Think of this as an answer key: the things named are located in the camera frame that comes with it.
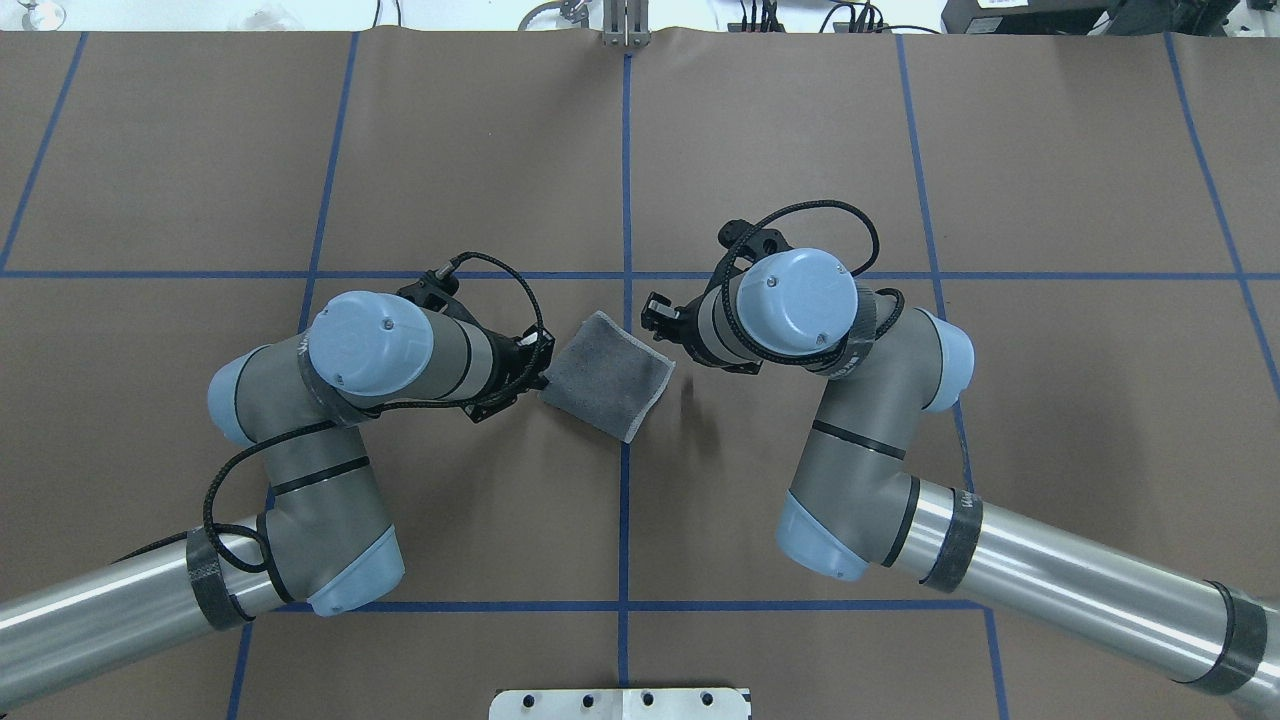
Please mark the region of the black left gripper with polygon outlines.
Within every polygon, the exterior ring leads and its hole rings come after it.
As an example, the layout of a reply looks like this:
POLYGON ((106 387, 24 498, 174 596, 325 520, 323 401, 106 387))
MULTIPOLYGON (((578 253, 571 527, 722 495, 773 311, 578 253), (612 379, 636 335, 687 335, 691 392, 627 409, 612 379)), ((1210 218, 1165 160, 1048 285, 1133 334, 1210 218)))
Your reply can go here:
POLYGON ((492 406, 513 404, 520 395, 543 391, 550 384, 547 372, 556 338, 549 331, 525 331, 520 337, 494 334, 492 346, 494 350, 492 406))

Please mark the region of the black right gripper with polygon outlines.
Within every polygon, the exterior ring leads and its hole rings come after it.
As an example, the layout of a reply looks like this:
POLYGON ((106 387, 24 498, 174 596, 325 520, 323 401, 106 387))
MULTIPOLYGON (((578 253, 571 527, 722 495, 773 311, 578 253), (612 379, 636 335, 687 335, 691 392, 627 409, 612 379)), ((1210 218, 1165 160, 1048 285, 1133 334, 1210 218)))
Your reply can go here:
POLYGON ((657 292, 650 292, 643 304, 641 328, 655 333, 655 341, 680 345, 689 356, 705 356, 701 341, 699 313, 701 300, 676 306, 657 292))

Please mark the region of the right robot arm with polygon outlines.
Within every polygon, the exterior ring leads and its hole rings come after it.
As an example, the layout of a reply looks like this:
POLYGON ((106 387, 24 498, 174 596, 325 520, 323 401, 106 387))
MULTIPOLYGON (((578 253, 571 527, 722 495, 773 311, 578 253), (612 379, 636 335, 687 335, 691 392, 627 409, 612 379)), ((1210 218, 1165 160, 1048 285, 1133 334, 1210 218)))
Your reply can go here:
MULTIPOLYGON (((909 470, 1277 602, 1277 396, 1236 283, 943 282, 977 370, 909 470)), ((746 687, 758 719, 1233 719, 1041 621, 774 542, 819 383, 685 365, 628 460, 627 676, 746 687)))

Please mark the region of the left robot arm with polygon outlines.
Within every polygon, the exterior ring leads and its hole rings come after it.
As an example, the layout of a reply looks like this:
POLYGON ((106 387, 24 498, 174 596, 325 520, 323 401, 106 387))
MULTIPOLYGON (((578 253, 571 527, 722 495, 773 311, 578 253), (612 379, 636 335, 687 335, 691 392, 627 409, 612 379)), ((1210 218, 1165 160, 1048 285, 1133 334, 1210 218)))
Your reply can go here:
POLYGON ((3 710, 302 600, 333 616, 404 575, 396 527, 360 425, 401 407, 472 420, 545 384, 554 340, 508 337, 430 290, 349 291, 307 331, 228 363, 207 407, 239 452, 264 460, 274 505, 197 527, 106 568, 3 605, 3 710))

